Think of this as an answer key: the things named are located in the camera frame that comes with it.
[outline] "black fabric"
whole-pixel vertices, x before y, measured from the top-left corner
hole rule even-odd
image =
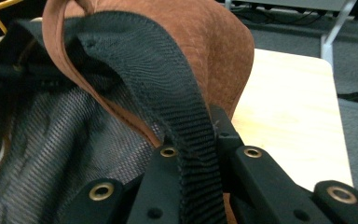
[[[107,99],[148,120],[122,82],[107,83],[114,86]],[[10,151],[0,168],[0,223],[62,223],[90,181],[107,177],[127,184],[145,171],[152,152],[78,87],[22,94],[12,123]],[[152,128],[163,137],[156,124]]]
[[[40,24],[22,25],[42,42]],[[72,19],[65,33],[66,40],[79,41],[91,58],[117,72],[131,94],[127,97],[178,149],[181,222],[225,223],[213,125],[186,57],[169,34],[154,21],[128,12]],[[71,58],[76,56],[75,52],[70,54]],[[111,99],[124,101],[122,104],[127,101],[123,97]],[[92,110],[86,111],[83,119],[92,118]]]

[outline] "gray carpet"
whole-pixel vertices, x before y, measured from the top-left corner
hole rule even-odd
[[[263,13],[268,13],[269,21]],[[290,21],[298,20],[304,15],[281,11],[253,13],[247,10],[242,15],[242,21],[251,30],[255,39],[255,46],[258,49],[320,57],[320,37],[332,27],[334,19],[321,17],[314,23],[304,26],[277,24],[276,22],[291,23]],[[317,18],[318,15],[315,13],[296,23],[307,24]],[[347,21],[338,34],[334,42],[334,64],[337,92],[351,93],[358,91],[358,21]],[[339,106],[353,183],[358,189],[358,103],[340,100]]]
[[[303,16],[299,13],[281,12],[274,13],[274,15],[280,21],[293,21]],[[316,17],[316,15],[308,16],[303,23],[313,21]],[[255,37],[255,46],[258,49],[320,57],[320,37],[329,31],[334,20],[322,17],[308,26],[260,25],[249,21],[244,21],[244,23],[251,29]],[[334,42],[334,63],[337,92],[358,91],[358,21],[344,23]]]

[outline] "webbing strap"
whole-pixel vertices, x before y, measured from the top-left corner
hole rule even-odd
[[[48,54],[56,66],[81,89],[87,91],[108,113],[126,123],[154,147],[161,146],[153,131],[138,117],[121,106],[103,98],[81,76],[69,59],[63,44],[63,20],[68,0],[47,1],[43,13],[43,39]]]
[[[48,7],[47,11],[58,8]],[[44,19],[44,34],[51,32],[46,26],[59,20],[63,20],[63,14],[48,22]],[[140,15],[101,12],[79,20],[83,24],[78,26],[81,30],[77,31],[77,37],[86,53],[118,73],[135,103],[162,126],[178,149],[181,221],[225,223],[213,125],[182,51],[160,25]],[[63,29],[63,25],[59,26],[56,34]],[[49,40],[47,46],[60,49],[48,52],[65,53],[62,36],[49,36],[56,39]],[[75,68],[66,67],[62,60],[70,62],[69,58],[57,55],[53,58],[66,75],[74,74]],[[83,83],[80,74],[68,77],[92,93],[99,103],[108,104]]]

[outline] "black cord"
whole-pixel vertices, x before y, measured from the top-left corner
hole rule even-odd
[[[301,18],[295,19],[293,21],[280,21],[275,18],[275,16],[272,13],[267,13],[264,10],[260,9],[251,9],[248,7],[242,8],[240,10],[233,10],[232,13],[236,15],[239,19],[243,19],[246,21],[250,21],[255,24],[283,24],[283,25],[296,25],[296,26],[307,26],[311,25],[314,22],[318,21],[322,15],[319,15],[312,21],[306,22],[306,23],[299,23],[300,21],[305,20],[309,15],[311,15],[315,10],[312,10],[310,13],[308,13],[305,16],[302,16]],[[255,17],[252,17],[252,15],[261,16],[263,19],[256,19]]]

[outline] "table surface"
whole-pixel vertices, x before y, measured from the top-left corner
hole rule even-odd
[[[330,64],[255,50],[252,74],[232,120],[245,145],[265,149],[301,187],[352,186]]]

